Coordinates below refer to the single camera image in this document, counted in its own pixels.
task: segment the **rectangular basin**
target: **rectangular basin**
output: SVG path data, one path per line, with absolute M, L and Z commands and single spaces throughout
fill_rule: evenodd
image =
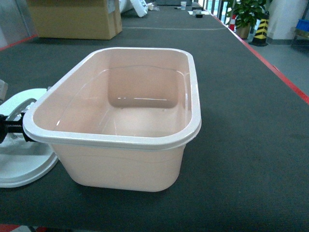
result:
M 95 51 L 27 111 L 23 126 L 79 184 L 164 190 L 201 127 L 193 57 L 166 48 Z

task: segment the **gray carpet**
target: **gray carpet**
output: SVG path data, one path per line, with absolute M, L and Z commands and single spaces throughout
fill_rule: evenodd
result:
M 58 163 L 32 184 L 0 190 L 0 223 L 141 232 L 308 230 L 309 106 L 211 16 L 160 6 L 146 18 L 128 12 L 123 26 L 110 41 L 34 39 L 1 51 L 1 79 L 12 96 L 53 85 L 100 48 L 191 53 L 202 128 L 185 148 L 178 180 L 158 193 L 91 188 L 72 181 Z

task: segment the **red edge strip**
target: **red edge strip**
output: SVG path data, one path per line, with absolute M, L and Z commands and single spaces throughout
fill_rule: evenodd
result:
M 20 226 L 18 225 L 7 225 L 7 224 L 0 224 L 0 232 L 10 232 L 15 230 Z
M 28 40 L 31 40 L 31 39 L 33 39 L 33 38 L 35 38 L 35 37 L 37 37 L 37 36 L 38 36 L 38 35 L 32 35 L 32 36 L 27 37 L 27 38 L 25 38 L 25 39 L 23 39 L 23 40 L 17 41 L 17 42 L 12 43 L 12 44 L 9 44 L 9 45 L 7 45 L 7 46 L 5 46 L 5 47 L 0 48 L 0 51 L 2 51 L 2 50 L 4 50 L 4 49 L 7 49 L 7 48 L 9 48 L 9 47 L 13 47 L 13 46 L 15 46 L 15 45 L 17 45 L 17 44 L 26 42 L 26 41 L 28 41 Z
M 219 21 L 222 25 L 224 25 L 216 16 L 211 14 L 217 21 Z M 301 99 L 303 99 L 307 104 L 309 104 L 309 96 L 307 96 L 303 91 L 301 91 L 296 85 L 294 85 L 283 73 L 279 71 L 274 65 L 269 63 L 264 57 L 262 57 L 257 51 L 255 51 L 249 44 L 244 42 L 235 32 L 233 32 L 230 28 L 228 28 L 233 35 L 242 42 L 256 57 L 260 59 L 274 74 L 277 75 L 288 87 L 290 87 Z

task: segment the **traffic cone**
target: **traffic cone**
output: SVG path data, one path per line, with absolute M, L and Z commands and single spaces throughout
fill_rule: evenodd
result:
M 235 22 L 236 22 L 236 14 L 233 14 L 230 21 L 230 25 L 228 26 L 228 28 L 230 28 L 232 31 L 235 31 Z
M 255 45 L 255 46 L 266 46 L 268 45 L 266 43 L 266 36 L 267 36 L 267 28 L 268 28 L 268 21 L 269 21 L 269 12 L 266 11 L 264 14 L 264 17 L 261 19 L 261 23 L 259 25 L 259 28 L 257 29 L 255 36 L 249 44 Z

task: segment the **black clamp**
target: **black clamp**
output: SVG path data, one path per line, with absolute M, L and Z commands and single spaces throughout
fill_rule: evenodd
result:
M 4 141 L 8 133 L 22 133 L 26 142 L 35 142 L 24 132 L 23 119 L 25 113 L 20 114 L 21 118 L 18 121 L 7 121 L 8 116 L 0 115 L 0 144 Z

